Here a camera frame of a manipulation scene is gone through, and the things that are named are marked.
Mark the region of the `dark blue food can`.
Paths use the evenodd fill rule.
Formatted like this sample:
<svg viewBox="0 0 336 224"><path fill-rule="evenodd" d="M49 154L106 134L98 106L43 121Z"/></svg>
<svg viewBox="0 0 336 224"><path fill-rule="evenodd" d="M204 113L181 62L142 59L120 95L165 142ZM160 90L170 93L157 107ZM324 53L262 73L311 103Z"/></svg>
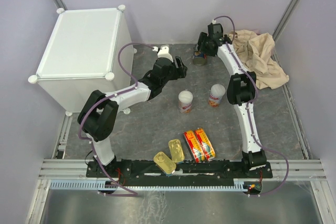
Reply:
<svg viewBox="0 0 336 224"><path fill-rule="evenodd" d="M200 51L195 51L192 62L196 66L203 66L207 63L207 55Z"/></svg>

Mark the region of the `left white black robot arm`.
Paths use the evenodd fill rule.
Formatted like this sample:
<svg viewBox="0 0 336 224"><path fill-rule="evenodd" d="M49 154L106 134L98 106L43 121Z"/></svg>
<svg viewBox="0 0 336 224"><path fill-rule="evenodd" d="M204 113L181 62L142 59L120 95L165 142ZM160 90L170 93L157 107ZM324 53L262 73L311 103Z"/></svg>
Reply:
<svg viewBox="0 0 336 224"><path fill-rule="evenodd" d="M110 177L116 171L109 136L118 113L155 98L169 81L185 78L186 74L187 66L180 57L173 61L158 58L153 68L135 84L115 92L95 90L91 93L77 119L80 125L78 136L91 142L94 157L99 163L98 171L103 176Z"/></svg>

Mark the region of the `red white tall can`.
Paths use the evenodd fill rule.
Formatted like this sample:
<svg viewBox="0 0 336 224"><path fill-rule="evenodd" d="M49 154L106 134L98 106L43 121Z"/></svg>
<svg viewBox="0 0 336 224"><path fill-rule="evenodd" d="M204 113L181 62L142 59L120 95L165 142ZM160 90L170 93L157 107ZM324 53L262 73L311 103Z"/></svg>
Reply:
<svg viewBox="0 0 336 224"><path fill-rule="evenodd" d="M193 94L190 91L181 91L178 95L178 107L181 113L189 113L193 101Z"/></svg>

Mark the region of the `orange label white-lid can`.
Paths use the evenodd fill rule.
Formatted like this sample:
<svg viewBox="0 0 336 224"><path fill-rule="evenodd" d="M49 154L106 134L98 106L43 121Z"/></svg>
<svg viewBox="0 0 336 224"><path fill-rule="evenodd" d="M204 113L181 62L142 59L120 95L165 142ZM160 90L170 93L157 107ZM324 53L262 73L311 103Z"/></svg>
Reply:
<svg viewBox="0 0 336 224"><path fill-rule="evenodd" d="M221 84L215 84L211 87L208 104L212 107L218 107L225 94L225 87Z"/></svg>

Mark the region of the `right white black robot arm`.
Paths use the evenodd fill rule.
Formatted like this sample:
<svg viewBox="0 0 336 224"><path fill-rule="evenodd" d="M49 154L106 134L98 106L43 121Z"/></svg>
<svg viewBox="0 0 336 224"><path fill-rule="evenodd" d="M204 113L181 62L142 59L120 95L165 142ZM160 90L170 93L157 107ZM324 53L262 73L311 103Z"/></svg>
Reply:
<svg viewBox="0 0 336 224"><path fill-rule="evenodd" d="M267 162L254 118L256 74L244 67L221 24L211 23L207 29L207 33L200 33L197 49L208 56L218 56L230 74L226 94L238 116L243 140L241 172L246 177L254 177Z"/></svg>

